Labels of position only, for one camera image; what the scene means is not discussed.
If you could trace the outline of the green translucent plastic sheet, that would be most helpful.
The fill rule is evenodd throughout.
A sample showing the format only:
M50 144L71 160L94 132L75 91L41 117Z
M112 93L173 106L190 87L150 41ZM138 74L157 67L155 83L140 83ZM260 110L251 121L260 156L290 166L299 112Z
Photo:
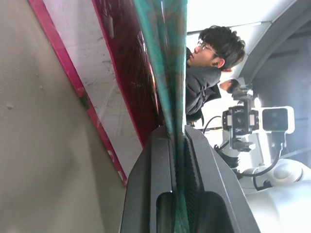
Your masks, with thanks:
M185 78L187 0L133 0L168 135L176 186L173 233L190 233L185 201Z

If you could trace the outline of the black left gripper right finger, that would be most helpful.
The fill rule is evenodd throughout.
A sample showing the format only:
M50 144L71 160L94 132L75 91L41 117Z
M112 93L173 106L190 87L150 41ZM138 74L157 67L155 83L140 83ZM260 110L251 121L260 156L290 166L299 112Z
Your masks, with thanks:
M185 133L190 233L259 233L235 173L199 130L186 126Z

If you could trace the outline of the person with glasses, black jacket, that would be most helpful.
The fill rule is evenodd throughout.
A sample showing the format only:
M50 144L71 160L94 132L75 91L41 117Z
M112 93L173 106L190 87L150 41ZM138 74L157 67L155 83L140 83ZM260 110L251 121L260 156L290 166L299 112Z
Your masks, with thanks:
M205 103L221 98L221 74L231 72L245 57L245 42L225 26L211 26L202 30L198 45L186 53L186 103L187 121L203 116Z

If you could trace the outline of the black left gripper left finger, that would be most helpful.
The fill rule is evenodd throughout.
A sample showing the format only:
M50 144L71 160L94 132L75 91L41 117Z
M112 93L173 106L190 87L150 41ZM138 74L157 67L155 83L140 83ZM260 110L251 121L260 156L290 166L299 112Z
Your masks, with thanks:
M182 233L182 156L165 127L155 129L128 177L121 233Z

